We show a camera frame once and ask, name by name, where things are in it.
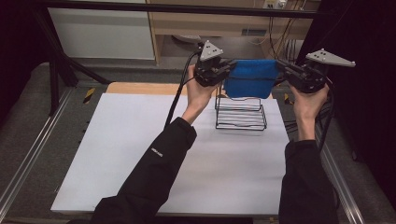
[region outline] white board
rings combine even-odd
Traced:
[[[117,194],[161,132],[174,96],[105,93],[51,207],[92,212]],[[289,142],[276,100],[262,100],[267,129],[215,129],[214,99],[194,122],[198,136],[159,215],[263,216],[279,207]],[[175,117],[187,98],[181,96]]]

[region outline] black jacket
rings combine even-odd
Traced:
[[[117,196],[96,206],[91,223],[150,223],[166,202],[196,131],[177,118],[148,147]],[[338,223],[332,184],[315,141],[290,142],[279,207],[280,223]]]

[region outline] blue cloth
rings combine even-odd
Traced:
[[[267,98],[278,71],[275,60],[236,60],[237,64],[224,81],[224,90],[231,98]]]

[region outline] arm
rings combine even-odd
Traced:
[[[285,149],[279,223],[338,223],[332,183],[315,141],[315,117],[326,101],[328,87],[310,94],[290,88],[295,96],[299,141],[291,141]]]
[[[194,66],[189,67],[189,77]],[[150,223],[167,201],[170,189],[196,132],[192,123],[207,106],[216,87],[188,82],[188,106],[152,142],[115,197],[96,206],[91,223]]]

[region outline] dish rack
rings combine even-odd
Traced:
[[[262,99],[229,98],[216,90],[216,129],[263,131],[267,128]]]

